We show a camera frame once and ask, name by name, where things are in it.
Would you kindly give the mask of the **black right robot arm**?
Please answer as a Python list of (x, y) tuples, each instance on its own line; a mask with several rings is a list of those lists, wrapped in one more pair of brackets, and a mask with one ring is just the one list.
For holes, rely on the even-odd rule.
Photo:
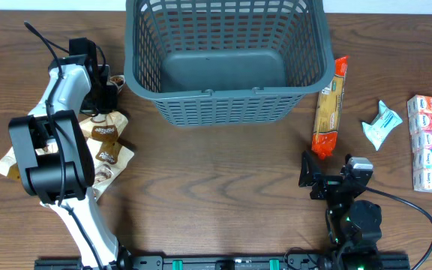
[(310, 187), (312, 200), (324, 200), (325, 223), (331, 243), (326, 254), (319, 257), (319, 269), (381, 269), (382, 259), (377, 241), (382, 237), (381, 208), (367, 200), (356, 200), (374, 172), (374, 165), (365, 157), (348, 154), (339, 175), (322, 172), (312, 154), (301, 154), (298, 186)]

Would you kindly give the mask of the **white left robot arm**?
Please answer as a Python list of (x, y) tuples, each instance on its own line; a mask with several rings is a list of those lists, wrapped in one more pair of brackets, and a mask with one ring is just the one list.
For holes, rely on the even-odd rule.
[(77, 115), (96, 85), (88, 55), (56, 58), (49, 84), (27, 116), (8, 129), (25, 191), (64, 222), (81, 255), (81, 269), (124, 269), (128, 254), (110, 232), (95, 200), (95, 167)]

